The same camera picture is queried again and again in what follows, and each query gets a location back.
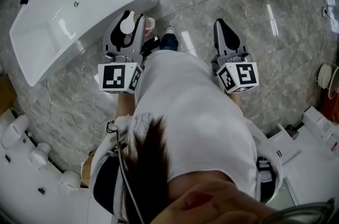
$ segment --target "black and white cube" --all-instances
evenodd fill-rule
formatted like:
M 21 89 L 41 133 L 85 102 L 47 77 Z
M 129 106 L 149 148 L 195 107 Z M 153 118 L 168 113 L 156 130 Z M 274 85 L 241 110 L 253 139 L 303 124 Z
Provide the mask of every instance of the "black and white cube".
M 100 90 L 110 93 L 133 94 L 141 73 L 142 68 L 135 62 L 99 64 Z
M 259 85 L 255 62 L 225 63 L 217 75 L 227 93 L 243 92 Z

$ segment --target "cardboard box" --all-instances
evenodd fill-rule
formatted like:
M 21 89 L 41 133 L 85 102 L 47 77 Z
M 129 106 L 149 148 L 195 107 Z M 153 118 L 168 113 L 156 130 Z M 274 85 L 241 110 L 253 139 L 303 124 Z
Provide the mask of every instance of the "cardboard box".
M 81 185 L 82 186 L 87 186 L 87 187 L 90 186 L 91 164 L 92 164 L 92 160 L 93 160 L 95 152 L 96 152 L 96 149 L 92 150 L 88 158 L 86 159 L 86 161 L 82 163 L 82 166 L 81 166 Z
M 13 106 L 16 92 L 8 74 L 0 76 L 0 116 Z

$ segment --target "dark hair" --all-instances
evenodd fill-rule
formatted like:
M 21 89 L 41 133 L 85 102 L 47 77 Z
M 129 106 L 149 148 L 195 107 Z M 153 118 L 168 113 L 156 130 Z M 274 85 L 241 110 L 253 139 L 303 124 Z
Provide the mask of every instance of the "dark hair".
M 144 140 L 135 135 L 136 154 L 129 150 L 124 156 L 127 180 L 145 223 L 151 223 L 169 204 L 168 156 L 163 135 L 162 118 L 152 120 Z M 129 223 L 141 223 L 130 194 L 127 190 L 124 193 Z

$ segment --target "white t-shirt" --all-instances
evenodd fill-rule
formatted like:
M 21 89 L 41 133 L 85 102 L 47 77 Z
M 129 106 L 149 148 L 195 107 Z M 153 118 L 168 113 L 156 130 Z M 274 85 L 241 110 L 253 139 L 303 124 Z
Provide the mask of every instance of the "white t-shirt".
M 146 60 L 135 92 L 129 127 L 144 136 L 151 119 L 163 117 L 169 178 L 196 171 L 221 171 L 239 190 L 255 197 L 257 149 L 240 108 L 212 81 L 200 59 L 161 50 Z

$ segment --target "power cord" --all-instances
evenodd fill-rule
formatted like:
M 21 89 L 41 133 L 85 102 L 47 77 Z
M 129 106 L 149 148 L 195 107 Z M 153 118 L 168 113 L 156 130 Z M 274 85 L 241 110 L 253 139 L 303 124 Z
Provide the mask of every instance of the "power cord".
M 75 126 L 76 126 L 76 128 L 77 128 L 78 130 L 81 130 L 81 131 L 83 131 L 83 132 L 89 133 L 92 137 L 94 137 L 94 138 L 96 138 L 96 139 L 98 139 L 98 140 L 100 140 L 100 141 L 103 140 L 103 139 L 101 139 L 101 138 L 95 136 L 95 135 L 92 134 L 91 132 L 86 131 L 86 130 L 82 129 L 81 127 L 79 127 L 78 124 L 76 123 L 76 121 L 75 121 L 73 115 L 70 114 L 70 113 L 67 113 L 67 112 L 61 114 L 61 117 L 60 117 L 60 120 L 59 120 L 59 126 L 57 126 L 57 125 L 54 123 L 54 121 L 53 121 L 53 119 L 52 119 L 52 116 L 51 116 L 52 96 L 51 96 L 51 93 L 50 93 L 50 91 L 49 91 L 49 88 L 48 88 L 48 85 L 47 85 L 47 81 L 45 80 L 45 84 L 44 84 L 43 82 L 40 82 L 39 84 L 42 85 L 43 87 L 45 87 L 46 90 L 47 90 L 47 92 L 48 92 L 48 94 L 49 94 L 50 102 L 49 102 L 49 106 L 48 106 L 48 115 L 49 115 L 49 119 L 51 120 L 51 122 L 53 123 L 53 125 L 54 125 L 56 128 L 62 129 L 63 127 L 62 127 L 62 125 L 61 125 L 61 120 L 62 120 L 62 118 L 63 118 L 64 115 L 69 115 L 69 116 L 72 118 L 72 120 L 73 120 L 73 122 L 74 122 L 74 124 L 75 124 Z M 106 127 L 106 126 L 105 126 L 105 125 L 102 125 L 102 124 L 100 124 L 100 123 L 97 123 L 97 122 L 94 123 L 94 124 L 92 125 L 92 128 L 94 129 L 94 131 L 96 131 L 97 133 L 99 133 L 99 134 L 101 134 L 101 135 L 103 135 L 103 136 L 105 137 L 106 135 L 105 135 L 104 133 L 99 132 L 99 131 L 94 127 L 96 124 L 98 124 L 98 125 L 100 125 L 100 126 L 102 126 L 102 127 Z

